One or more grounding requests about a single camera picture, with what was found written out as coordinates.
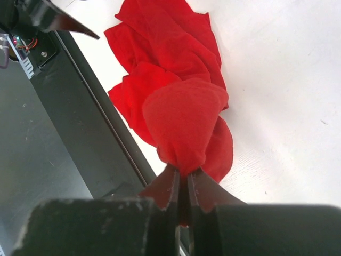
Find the red t shirt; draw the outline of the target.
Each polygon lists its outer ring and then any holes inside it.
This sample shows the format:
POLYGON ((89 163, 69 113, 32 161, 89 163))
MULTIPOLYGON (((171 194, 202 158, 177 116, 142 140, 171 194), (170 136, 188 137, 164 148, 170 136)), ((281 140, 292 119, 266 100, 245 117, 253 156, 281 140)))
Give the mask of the red t shirt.
POLYGON ((220 182, 233 139, 220 116, 229 95, 209 14, 186 1, 124 1, 116 18, 104 34, 127 75, 110 101, 161 161, 220 182))

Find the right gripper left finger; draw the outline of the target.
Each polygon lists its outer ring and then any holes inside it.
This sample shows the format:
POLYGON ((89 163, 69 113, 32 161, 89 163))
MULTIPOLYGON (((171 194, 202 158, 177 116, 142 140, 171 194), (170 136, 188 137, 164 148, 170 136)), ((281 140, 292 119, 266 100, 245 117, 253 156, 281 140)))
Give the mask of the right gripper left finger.
POLYGON ((136 197, 37 205, 13 255, 179 255, 180 174, 168 166, 136 197))

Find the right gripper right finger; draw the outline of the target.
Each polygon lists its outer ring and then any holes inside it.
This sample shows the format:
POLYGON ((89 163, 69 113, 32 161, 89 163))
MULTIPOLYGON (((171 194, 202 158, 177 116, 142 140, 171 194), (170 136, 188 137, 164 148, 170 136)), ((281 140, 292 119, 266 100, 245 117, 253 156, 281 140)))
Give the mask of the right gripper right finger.
POLYGON ((340 208, 245 204, 204 171, 188 176, 191 255, 340 255, 340 208))

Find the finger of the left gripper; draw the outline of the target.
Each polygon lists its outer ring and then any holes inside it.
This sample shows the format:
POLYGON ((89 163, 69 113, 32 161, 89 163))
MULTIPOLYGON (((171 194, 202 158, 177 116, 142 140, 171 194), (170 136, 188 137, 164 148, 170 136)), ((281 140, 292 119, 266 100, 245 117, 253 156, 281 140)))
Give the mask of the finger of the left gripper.
POLYGON ((65 30, 82 33, 95 39, 100 38, 52 1, 16 1, 16 8, 19 14, 18 23, 36 31, 48 33, 54 30, 65 30))

